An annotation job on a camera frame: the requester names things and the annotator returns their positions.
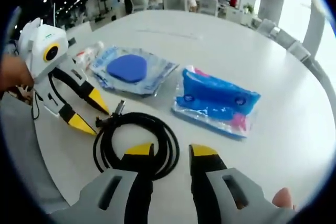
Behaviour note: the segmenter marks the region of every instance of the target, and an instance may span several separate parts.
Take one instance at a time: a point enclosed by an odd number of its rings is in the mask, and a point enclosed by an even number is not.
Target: white round table
[[[182,66],[204,72],[261,94],[253,129],[244,141],[234,141],[176,118],[173,102],[177,73],[157,97],[135,101],[124,98],[124,112],[149,113],[175,132],[181,158],[174,171],[154,182],[149,223],[196,223],[190,192],[190,143],[216,149],[228,167],[236,167],[264,190],[266,199],[288,187],[302,207],[325,180],[335,150],[335,127],[329,100],[317,79],[294,56],[257,32],[212,16],[167,10],[144,11],[114,21],[92,32],[87,41],[72,46],[71,55],[98,40],[106,46],[143,48]],[[90,81],[99,88],[97,82]],[[59,92],[91,125],[98,111],[65,85]],[[113,111],[121,96],[101,90]],[[52,116],[40,103],[35,121],[46,166],[61,194],[74,204],[81,189],[100,173],[92,158],[94,137]],[[120,157],[137,144],[155,137],[137,126],[123,126],[113,146]]]

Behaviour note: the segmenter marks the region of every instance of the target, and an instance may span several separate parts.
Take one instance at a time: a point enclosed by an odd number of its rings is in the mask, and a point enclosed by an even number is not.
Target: human hand
[[[287,187],[284,187],[274,195],[272,203],[281,208],[290,208],[293,210],[296,208],[296,206],[292,204],[290,192]]]
[[[14,86],[34,85],[34,80],[25,64],[19,57],[3,55],[0,63],[0,91]]]

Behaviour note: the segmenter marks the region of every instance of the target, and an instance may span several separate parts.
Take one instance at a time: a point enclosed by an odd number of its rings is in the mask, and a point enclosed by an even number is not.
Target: blue package
[[[260,97],[257,92],[188,66],[182,70],[172,110],[184,119],[203,122],[230,136],[246,137]]]
[[[113,60],[125,55],[137,55],[146,60],[146,75],[136,83],[127,83],[111,76],[107,67]],[[118,90],[141,96],[153,95],[161,83],[172,73],[178,64],[169,62],[141,48],[111,47],[106,49],[91,65],[90,69],[99,84],[106,89]]]

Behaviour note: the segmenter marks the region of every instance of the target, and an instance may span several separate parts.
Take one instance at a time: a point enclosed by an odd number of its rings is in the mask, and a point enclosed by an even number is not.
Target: blue oval sponge
[[[124,82],[139,82],[146,77],[147,61],[138,55],[124,55],[107,65],[107,73]]]

